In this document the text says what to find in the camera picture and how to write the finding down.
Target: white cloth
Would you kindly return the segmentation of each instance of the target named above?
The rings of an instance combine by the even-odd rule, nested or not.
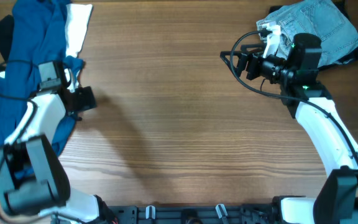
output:
[[[66,7],[66,56],[77,57],[85,40],[93,6],[91,4],[67,4]],[[0,77],[5,78],[5,72],[0,72]],[[68,70],[66,70],[66,77],[67,80],[72,80],[70,79],[70,72],[68,72]],[[71,82],[68,89],[73,91],[78,85],[78,82]]]

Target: blue fabric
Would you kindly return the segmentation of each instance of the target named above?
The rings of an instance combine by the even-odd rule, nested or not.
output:
[[[63,60],[74,74],[82,67],[83,61],[66,57],[65,23],[66,4],[70,0],[18,0],[12,10],[14,33],[10,60],[29,60],[35,64],[50,60]],[[9,63],[5,78],[0,78],[0,92],[27,98],[37,90],[40,74],[36,68],[24,63]],[[27,103],[0,97],[0,146],[22,119]],[[53,137],[53,150],[59,155],[75,125],[75,119],[66,116],[58,125]]]
[[[358,47],[356,28],[331,0],[307,0],[283,6],[258,21],[257,26],[266,22],[276,22],[282,29],[278,57],[288,57],[293,37],[299,33],[314,34],[321,39],[323,53],[318,67],[342,64],[338,60]]]

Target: light blue denim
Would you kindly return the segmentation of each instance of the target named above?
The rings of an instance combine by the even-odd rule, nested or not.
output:
[[[258,21],[257,27],[266,22],[276,22],[281,26],[278,57],[287,58],[294,35],[305,32],[317,35],[322,41],[323,53],[318,67],[341,64],[337,60],[358,47],[356,28],[331,0],[305,0],[291,6],[283,6]]]

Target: dark blue garment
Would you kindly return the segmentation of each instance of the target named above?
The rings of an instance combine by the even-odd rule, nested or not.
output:
[[[64,60],[76,74],[83,61],[66,57],[65,23],[66,4],[70,0],[18,0],[12,10],[14,32],[10,60],[21,59],[35,64],[50,60]],[[9,63],[5,78],[0,78],[0,92],[27,98],[37,90],[40,74],[36,68],[24,63]],[[22,119],[27,103],[0,97],[0,146]],[[53,150],[59,155],[73,130],[75,119],[62,119],[53,137]]]

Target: wooden table surface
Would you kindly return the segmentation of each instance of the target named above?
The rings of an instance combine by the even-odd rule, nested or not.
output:
[[[317,196],[326,174],[308,135],[280,101],[243,88],[219,58],[270,6],[293,2],[92,3],[81,83],[98,107],[83,113],[60,156],[71,185],[109,205]],[[358,1],[348,2],[358,30]],[[0,19],[11,9],[0,3]],[[358,62],[318,79],[358,142]]]

